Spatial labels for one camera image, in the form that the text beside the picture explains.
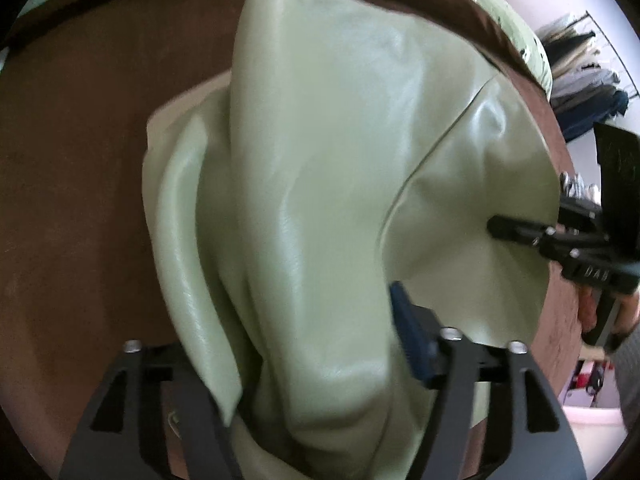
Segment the grey sweater sleeve forearm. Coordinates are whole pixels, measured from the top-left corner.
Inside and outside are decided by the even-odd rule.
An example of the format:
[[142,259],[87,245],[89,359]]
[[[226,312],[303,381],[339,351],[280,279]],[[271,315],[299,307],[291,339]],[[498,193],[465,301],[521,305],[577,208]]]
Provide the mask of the grey sweater sleeve forearm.
[[613,363],[615,380],[620,396],[620,411],[627,430],[639,420],[640,342],[639,326],[629,334],[613,334],[604,350]]

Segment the person's right hand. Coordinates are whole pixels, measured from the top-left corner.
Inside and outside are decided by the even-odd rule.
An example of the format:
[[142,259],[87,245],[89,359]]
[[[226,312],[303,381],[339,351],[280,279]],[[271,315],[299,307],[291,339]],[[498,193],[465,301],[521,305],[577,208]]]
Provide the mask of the person's right hand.
[[624,339],[639,325],[638,290],[631,295],[623,295],[577,285],[576,292],[577,319],[582,329],[582,342],[587,346],[600,346],[608,336]]

